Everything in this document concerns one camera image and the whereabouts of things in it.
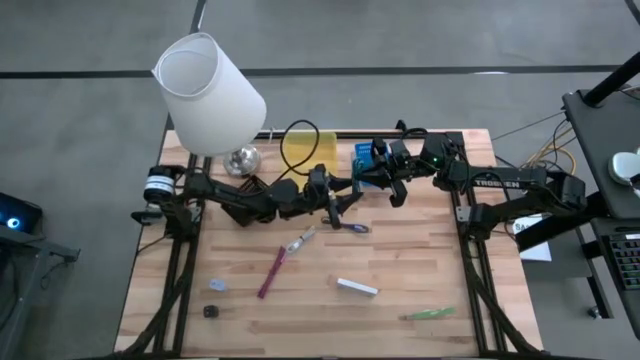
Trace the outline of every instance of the yellow cable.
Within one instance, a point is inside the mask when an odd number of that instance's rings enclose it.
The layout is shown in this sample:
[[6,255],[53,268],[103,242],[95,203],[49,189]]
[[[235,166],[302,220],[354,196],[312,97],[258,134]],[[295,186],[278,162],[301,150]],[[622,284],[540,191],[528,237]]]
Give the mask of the yellow cable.
[[[566,131],[562,132],[560,135],[558,135],[555,138],[555,142],[556,144],[558,143],[558,140],[560,140],[563,136],[567,135],[571,130],[573,130],[573,128],[569,128]],[[574,175],[576,172],[576,168],[577,168],[577,162],[576,162],[576,158],[573,156],[573,154],[571,154],[570,151],[563,149],[563,148],[557,148],[557,149],[553,149],[553,139],[549,140],[543,147],[542,149],[540,149],[540,151],[536,152],[535,154],[531,155],[529,157],[529,159],[527,159],[527,161],[522,165],[522,167],[532,167],[535,166],[537,163],[540,162],[540,160],[542,158],[544,158],[545,156],[551,154],[554,151],[558,151],[560,153],[565,154],[569,160],[571,160],[571,175]]]

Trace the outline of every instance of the white paper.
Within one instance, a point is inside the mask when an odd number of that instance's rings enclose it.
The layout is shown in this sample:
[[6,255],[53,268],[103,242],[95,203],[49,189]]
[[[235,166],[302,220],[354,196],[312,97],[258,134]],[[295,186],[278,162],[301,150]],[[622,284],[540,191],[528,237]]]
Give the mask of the white paper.
[[[540,220],[542,220],[541,214],[521,217],[513,223],[513,233],[517,234],[520,231],[538,223]],[[522,260],[551,261],[549,244],[544,242],[529,250],[523,251],[520,253],[520,258]]]

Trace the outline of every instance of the white lampshade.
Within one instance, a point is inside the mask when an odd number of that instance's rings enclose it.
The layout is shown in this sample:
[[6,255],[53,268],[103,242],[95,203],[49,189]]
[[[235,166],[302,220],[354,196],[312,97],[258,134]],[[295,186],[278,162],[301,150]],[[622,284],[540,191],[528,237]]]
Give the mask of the white lampshade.
[[242,148],[262,129],[264,99],[209,34],[171,45],[152,70],[180,142],[193,154]]

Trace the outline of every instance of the keyboard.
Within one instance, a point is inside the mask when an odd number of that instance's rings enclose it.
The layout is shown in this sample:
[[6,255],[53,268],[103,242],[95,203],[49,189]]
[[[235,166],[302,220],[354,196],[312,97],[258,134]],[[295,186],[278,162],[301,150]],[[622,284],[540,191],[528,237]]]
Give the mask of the keyboard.
[[625,290],[640,289],[640,238],[610,235],[609,246],[617,264],[617,276]]

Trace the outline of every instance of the yellow box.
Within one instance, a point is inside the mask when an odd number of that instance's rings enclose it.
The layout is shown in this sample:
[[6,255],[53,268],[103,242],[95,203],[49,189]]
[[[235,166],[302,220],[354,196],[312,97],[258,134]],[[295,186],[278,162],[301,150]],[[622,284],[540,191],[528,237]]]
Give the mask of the yellow box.
[[[284,138],[284,143],[282,146],[284,156],[287,158],[287,161],[291,165],[295,165],[300,161],[304,160],[309,153],[313,149],[313,144],[316,141],[316,133],[315,132],[290,132]],[[327,171],[336,174],[338,170],[338,156],[336,152],[338,143],[338,137],[334,132],[320,132],[320,140],[318,142],[318,148],[313,156],[304,163],[296,168],[299,172],[308,172],[309,169],[312,169],[317,164],[324,164],[327,168]],[[287,165],[282,162],[282,171],[287,170]],[[304,184],[307,182],[306,176],[300,176],[293,171],[289,171],[289,173],[285,176],[285,178],[292,178],[298,187],[302,189]]]

